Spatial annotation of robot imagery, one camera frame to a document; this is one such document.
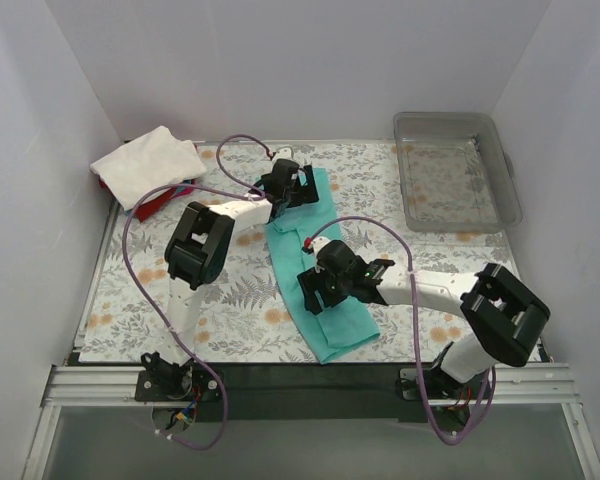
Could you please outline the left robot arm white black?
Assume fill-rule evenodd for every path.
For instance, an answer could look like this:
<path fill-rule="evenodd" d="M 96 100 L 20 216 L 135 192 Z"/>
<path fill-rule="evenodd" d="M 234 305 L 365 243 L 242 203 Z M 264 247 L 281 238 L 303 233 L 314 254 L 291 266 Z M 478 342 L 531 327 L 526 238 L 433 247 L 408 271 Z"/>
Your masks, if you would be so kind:
<path fill-rule="evenodd" d="M 278 158 L 244 199 L 211 207 L 199 202 L 187 205 L 164 255 L 169 277 L 167 333 L 154 353 L 141 357 L 152 384 L 164 395 L 180 400 L 192 390 L 193 377 L 185 364 L 191 359 L 196 317 L 206 287 L 223 271 L 233 237 L 266 225 L 291 208 L 318 201 L 313 167 Z"/>

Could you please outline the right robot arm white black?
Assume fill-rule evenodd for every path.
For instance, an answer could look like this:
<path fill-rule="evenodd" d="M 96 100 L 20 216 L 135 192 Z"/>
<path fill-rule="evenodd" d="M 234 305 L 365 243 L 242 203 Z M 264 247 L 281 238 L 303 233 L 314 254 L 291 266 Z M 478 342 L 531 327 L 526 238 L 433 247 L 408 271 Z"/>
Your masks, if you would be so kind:
<path fill-rule="evenodd" d="M 548 306 L 506 267 L 488 263 L 476 274 L 409 272 L 389 259 L 365 261 L 341 240 L 308 239 L 314 266 L 299 274 L 306 310 L 319 314 L 348 299 L 383 306 L 423 307 L 464 318 L 470 334 L 453 341 L 423 372 L 427 390 L 455 397 L 498 363 L 527 364 L 550 318 Z"/>

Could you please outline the white folded t shirt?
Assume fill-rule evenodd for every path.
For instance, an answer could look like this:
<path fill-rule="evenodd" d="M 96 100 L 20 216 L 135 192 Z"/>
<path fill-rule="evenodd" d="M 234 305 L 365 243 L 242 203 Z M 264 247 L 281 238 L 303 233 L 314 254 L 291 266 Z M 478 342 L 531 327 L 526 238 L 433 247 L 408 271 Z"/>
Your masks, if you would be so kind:
<path fill-rule="evenodd" d="M 125 210 L 157 187 L 198 179 L 207 171 L 193 142 L 177 139 L 165 126 L 125 143 L 90 169 Z"/>

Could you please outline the aluminium front rail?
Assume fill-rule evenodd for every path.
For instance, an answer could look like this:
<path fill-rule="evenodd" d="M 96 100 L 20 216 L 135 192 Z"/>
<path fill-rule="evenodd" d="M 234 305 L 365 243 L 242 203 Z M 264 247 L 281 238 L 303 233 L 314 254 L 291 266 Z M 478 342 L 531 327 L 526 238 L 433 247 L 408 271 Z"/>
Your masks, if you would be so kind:
<path fill-rule="evenodd" d="M 44 406 L 126 406 L 135 403 L 139 366 L 67 366 L 51 370 Z M 499 366 L 493 403 L 570 404 L 581 401 L 569 367 L 531 363 L 524 368 Z"/>

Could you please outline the floral table mat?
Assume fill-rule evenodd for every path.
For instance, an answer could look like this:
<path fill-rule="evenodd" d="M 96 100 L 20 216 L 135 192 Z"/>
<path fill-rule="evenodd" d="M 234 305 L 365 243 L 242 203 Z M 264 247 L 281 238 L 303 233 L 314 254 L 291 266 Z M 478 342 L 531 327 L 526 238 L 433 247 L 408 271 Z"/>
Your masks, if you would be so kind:
<path fill-rule="evenodd" d="M 309 143 L 279 154 L 314 173 L 318 202 L 276 214 L 249 195 L 273 164 L 264 147 L 238 142 L 199 149 L 208 170 L 192 195 L 144 222 L 119 211 L 82 361 L 427 362 L 468 338 L 458 298 L 487 264 L 514 268 L 503 234 L 411 231 L 392 146 Z M 382 301 L 308 312 L 297 280 L 315 262 L 307 238 L 388 260 Z"/>

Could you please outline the teal t shirt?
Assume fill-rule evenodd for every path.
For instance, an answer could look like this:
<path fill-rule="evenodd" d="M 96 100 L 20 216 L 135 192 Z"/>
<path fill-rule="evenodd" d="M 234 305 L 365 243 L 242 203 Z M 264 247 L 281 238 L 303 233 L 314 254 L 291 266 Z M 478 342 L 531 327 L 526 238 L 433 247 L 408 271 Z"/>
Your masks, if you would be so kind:
<path fill-rule="evenodd" d="M 287 210 L 265 226 L 266 241 L 284 304 L 316 359 L 329 363 L 376 340 L 380 331 L 366 306 L 348 297 L 327 307 L 327 287 L 304 242 L 337 218 L 327 170 L 314 170 L 319 201 Z"/>

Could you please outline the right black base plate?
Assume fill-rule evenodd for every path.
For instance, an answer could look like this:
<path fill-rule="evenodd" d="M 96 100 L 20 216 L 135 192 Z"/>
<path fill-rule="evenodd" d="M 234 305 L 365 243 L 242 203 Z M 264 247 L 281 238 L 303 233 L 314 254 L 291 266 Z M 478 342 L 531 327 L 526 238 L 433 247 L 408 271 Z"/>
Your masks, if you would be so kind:
<path fill-rule="evenodd" d="M 396 381 L 397 393 L 405 400 L 422 400 L 422 390 L 426 392 L 430 405 L 433 401 L 442 401 L 443 406 L 451 410 L 467 408 L 472 402 L 487 401 L 495 391 L 495 368 L 471 377 L 466 383 L 445 374 L 438 367 L 430 369 L 426 364 L 419 377 L 415 364 L 401 367 Z"/>

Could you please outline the clear plastic bin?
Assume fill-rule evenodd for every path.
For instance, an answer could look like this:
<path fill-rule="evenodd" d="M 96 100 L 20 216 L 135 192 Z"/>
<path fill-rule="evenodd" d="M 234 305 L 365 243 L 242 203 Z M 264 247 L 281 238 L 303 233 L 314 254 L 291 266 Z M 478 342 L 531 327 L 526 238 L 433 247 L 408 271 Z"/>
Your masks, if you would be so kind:
<path fill-rule="evenodd" d="M 393 132 L 409 229 L 492 234 L 520 224 L 513 166 L 490 116 L 401 112 Z"/>

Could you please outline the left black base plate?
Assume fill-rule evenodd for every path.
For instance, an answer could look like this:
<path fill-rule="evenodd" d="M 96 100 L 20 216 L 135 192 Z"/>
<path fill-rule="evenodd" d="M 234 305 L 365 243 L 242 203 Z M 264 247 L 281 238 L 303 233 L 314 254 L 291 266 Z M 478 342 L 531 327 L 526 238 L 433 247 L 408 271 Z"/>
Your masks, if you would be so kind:
<path fill-rule="evenodd" d="M 137 402 L 219 402 L 222 399 L 219 382 L 208 371 L 185 367 L 173 369 L 142 370 L 137 378 L 134 399 Z"/>

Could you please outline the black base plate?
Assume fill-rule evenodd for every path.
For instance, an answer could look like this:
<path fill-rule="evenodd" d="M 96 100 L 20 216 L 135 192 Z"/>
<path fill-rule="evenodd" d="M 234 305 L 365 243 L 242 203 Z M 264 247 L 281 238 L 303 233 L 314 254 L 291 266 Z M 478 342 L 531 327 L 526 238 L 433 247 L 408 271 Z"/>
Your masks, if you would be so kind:
<path fill-rule="evenodd" d="M 219 402 L 222 399 L 219 382 L 208 371 L 185 367 L 173 369 L 142 370 L 137 378 L 134 399 L 137 402 Z"/>
<path fill-rule="evenodd" d="M 397 393 L 405 400 L 422 400 L 422 390 L 426 392 L 430 405 L 433 401 L 442 401 L 443 406 L 451 410 L 467 408 L 472 402 L 487 401 L 495 391 L 495 368 L 471 377 L 466 383 L 445 374 L 438 367 L 430 369 L 426 364 L 419 377 L 415 364 L 401 367 L 396 381 Z"/>

